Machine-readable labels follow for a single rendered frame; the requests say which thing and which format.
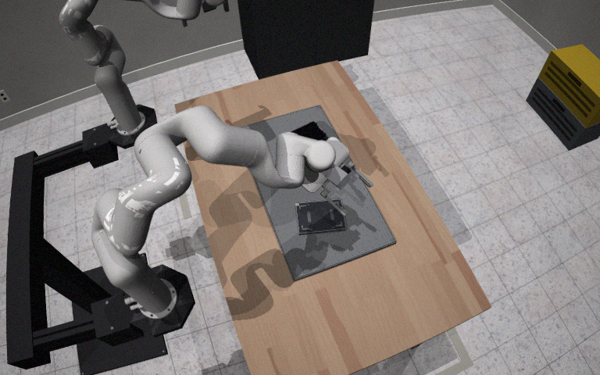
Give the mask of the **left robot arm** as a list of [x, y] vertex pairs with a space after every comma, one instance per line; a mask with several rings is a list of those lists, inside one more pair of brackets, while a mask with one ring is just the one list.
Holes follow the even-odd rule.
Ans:
[[[127, 1], [143, 2], [153, 12], [168, 19], [193, 20], [198, 17], [201, 5], [204, 13], [207, 13], [226, 0], [177, 0], [177, 7], [165, 5], [160, 0]], [[114, 121], [107, 123], [108, 127], [129, 136], [142, 129], [145, 115], [138, 112], [130, 90], [122, 80], [126, 57], [119, 42], [108, 27], [92, 26], [86, 20], [97, 2], [68, 0], [59, 15], [59, 22], [86, 63], [97, 66], [95, 83], [115, 116]]]

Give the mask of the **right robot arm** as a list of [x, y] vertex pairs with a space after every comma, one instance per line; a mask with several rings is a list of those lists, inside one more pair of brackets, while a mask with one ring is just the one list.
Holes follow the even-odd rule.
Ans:
[[305, 166], [322, 173], [339, 189], [351, 180], [347, 166], [334, 164], [336, 152], [329, 142], [292, 132], [279, 134], [275, 167], [260, 132], [227, 125], [205, 105], [185, 109], [144, 130], [134, 142], [134, 154], [147, 178], [108, 190], [99, 198], [91, 240], [111, 284], [130, 296], [124, 299], [126, 305], [137, 302], [130, 309], [139, 308], [151, 319], [171, 314], [177, 291], [168, 280], [159, 278], [138, 252], [145, 244], [154, 212], [191, 185], [190, 167], [176, 147], [185, 141], [204, 161], [247, 167], [258, 182], [270, 188], [299, 188], [305, 180]]

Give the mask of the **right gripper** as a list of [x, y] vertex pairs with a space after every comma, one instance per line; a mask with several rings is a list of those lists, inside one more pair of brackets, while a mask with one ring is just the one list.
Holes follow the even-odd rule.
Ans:
[[[342, 168], [345, 164], [343, 163], [349, 155], [349, 150], [335, 137], [330, 137], [327, 139], [330, 142], [336, 151], [336, 159], [334, 164], [340, 168]], [[360, 175], [359, 179], [362, 180], [369, 188], [373, 186], [373, 183], [366, 178], [355, 166], [353, 162], [349, 162], [346, 166], [350, 169], [353, 169], [358, 175]], [[329, 194], [329, 190], [325, 187], [330, 180], [328, 180], [322, 173], [315, 173], [309, 170], [305, 166], [305, 180], [303, 183], [304, 189], [308, 192], [316, 192], [321, 186], [324, 190], [320, 193], [338, 212], [340, 212], [343, 216], [346, 216], [348, 213], [343, 210], [339, 204], [335, 204], [331, 199], [327, 197]]]

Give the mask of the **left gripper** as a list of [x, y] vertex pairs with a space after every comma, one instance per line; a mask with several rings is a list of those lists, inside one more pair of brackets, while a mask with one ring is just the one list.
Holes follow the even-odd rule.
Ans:
[[[223, 7], [224, 7], [224, 11], [225, 11], [225, 12], [229, 12], [228, 0], [226, 0], [226, 1], [223, 3]], [[188, 24], [187, 24], [187, 21], [186, 21], [186, 20], [182, 20], [182, 24], [183, 24], [183, 26], [184, 26], [184, 27], [187, 27], [187, 26], [188, 26]]]

